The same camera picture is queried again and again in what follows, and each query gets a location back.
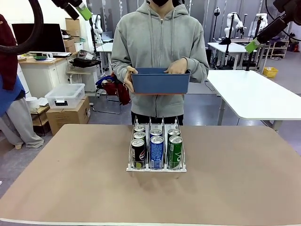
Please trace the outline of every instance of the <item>maroon jacket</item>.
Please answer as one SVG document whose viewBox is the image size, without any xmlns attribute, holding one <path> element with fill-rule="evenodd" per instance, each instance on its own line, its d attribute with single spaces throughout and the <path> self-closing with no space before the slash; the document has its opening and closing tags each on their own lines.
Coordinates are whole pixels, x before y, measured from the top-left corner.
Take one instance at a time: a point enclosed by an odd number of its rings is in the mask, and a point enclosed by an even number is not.
<svg viewBox="0 0 301 226">
<path fill-rule="evenodd" d="M 16 40 L 13 33 L 3 17 L 0 14 L 0 45 L 15 46 Z M 0 53 L 0 75 L 3 80 L 3 89 L 13 90 L 17 77 L 18 56 Z"/>
</svg>

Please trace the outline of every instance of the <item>person's right hand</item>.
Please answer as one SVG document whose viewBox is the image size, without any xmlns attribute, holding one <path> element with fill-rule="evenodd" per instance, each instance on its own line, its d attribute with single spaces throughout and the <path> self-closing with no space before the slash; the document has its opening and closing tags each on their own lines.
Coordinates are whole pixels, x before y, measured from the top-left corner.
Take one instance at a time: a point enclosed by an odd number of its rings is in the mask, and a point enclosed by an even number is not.
<svg viewBox="0 0 301 226">
<path fill-rule="evenodd" d="M 133 80 L 132 80 L 132 73 L 134 74 L 138 74 L 138 71 L 130 66 L 127 67 L 127 74 L 126 77 L 124 79 L 124 83 L 126 85 L 126 87 L 132 92 L 134 93 L 134 87 L 133 87 Z"/>
</svg>

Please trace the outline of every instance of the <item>blue shirt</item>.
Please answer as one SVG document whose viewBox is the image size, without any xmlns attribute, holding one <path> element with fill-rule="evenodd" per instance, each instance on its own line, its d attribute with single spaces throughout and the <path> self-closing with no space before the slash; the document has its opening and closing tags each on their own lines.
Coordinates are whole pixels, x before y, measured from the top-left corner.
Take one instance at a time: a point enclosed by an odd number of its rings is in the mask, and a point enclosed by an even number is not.
<svg viewBox="0 0 301 226">
<path fill-rule="evenodd" d="M 0 117 L 2 117 L 8 110 L 11 103 L 16 99 L 21 90 L 24 90 L 24 88 L 18 76 L 13 90 L 3 89 L 3 80 L 0 75 Z"/>
</svg>

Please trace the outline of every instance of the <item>monitor screen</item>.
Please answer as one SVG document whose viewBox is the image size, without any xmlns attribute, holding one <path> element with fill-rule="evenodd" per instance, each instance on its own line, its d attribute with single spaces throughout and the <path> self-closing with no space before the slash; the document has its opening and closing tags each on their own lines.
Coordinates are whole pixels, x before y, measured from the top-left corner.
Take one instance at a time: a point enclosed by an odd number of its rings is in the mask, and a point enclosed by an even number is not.
<svg viewBox="0 0 301 226">
<path fill-rule="evenodd" d="M 31 35 L 33 24 L 12 24 L 18 44 L 25 42 Z M 31 48 L 32 52 L 66 52 L 59 24 L 44 24 L 43 33 Z"/>
</svg>

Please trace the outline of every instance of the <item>blue bin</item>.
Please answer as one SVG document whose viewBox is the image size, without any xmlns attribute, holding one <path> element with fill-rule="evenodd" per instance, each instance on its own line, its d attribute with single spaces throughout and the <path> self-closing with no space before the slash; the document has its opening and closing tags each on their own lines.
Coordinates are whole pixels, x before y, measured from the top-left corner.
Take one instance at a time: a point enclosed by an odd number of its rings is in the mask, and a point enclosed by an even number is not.
<svg viewBox="0 0 301 226">
<path fill-rule="evenodd" d="M 167 74 L 167 68 L 136 68 L 132 74 L 133 86 L 137 94 L 185 94 L 188 92 L 190 71 L 186 74 Z"/>
</svg>

